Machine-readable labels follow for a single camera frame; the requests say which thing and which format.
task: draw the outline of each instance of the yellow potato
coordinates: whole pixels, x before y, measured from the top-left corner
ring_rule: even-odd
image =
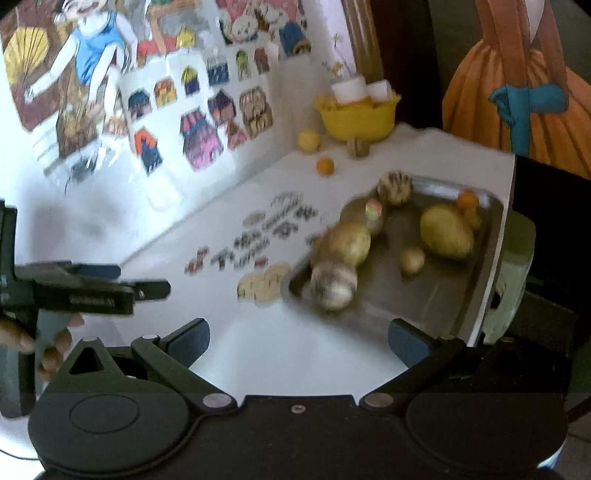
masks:
[[[310,262],[314,267],[321,260],[335,258],[357,267],[367,258],[370,245],[371,236],[363,225],[339,222],[314,246]]]
[[[435,205],[423,212],[421,238],[431,252],[453,260],[463,260],[474,249],[472,229],[449,205]]]

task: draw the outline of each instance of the drawing of girl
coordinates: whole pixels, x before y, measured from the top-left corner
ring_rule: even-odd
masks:
[[[444,130],[591,179],[591,86],[564,63],[550,1],[476,7],[483,39],[450,82]]]
[[[72,58],[76,76],[88,87],[91,112],[100,110],[96,98],[101,84],[106,81],[104,109],[106,122],[123,121],[115,118],[115,101],[121,73],[137,66],[138,39],[129,21],[120,13],[103,11],[107,0],[58,0],[55,22],[77,22],[77,27],[57,54],[49,71],[43,74],[24,93],[31,103],[62,75]]]

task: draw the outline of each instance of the blue dress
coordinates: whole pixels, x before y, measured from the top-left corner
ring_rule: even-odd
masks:
[[[104,29],[94,37],[87,37],[77,27],[72,35],[78,41],[76,50],[76,76],[82,85],[88,85],[92,74],[107,46],[113,43],[119,44],[125,51],[125,42],[115,27],[117,12],[109,12],[109,19]]]

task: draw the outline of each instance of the small potato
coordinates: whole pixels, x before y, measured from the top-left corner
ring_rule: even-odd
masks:
[[[403,250],[400,255],[400,267],[405,275],[416,275],[425,266],[425,252],[419,247]]]

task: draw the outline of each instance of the paper cup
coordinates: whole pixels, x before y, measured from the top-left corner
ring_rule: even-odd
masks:
[[[339,105],[360,102],[369,96],[365,78],[362,76],[335,83],[331,89]]]
[[[370,83],[367,89],[374,103],[384,103],[392,98],[392,86],[387,80]]]

